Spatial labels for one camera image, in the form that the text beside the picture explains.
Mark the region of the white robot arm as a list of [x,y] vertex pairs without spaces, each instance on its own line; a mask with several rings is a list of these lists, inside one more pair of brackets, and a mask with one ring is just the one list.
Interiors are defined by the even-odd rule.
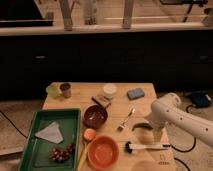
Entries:
[[160,130],[171,122],[213,148],[213,121],[194,116],[180,109],[181,99],[168,93],[152,102],[147,116],[151,127]]

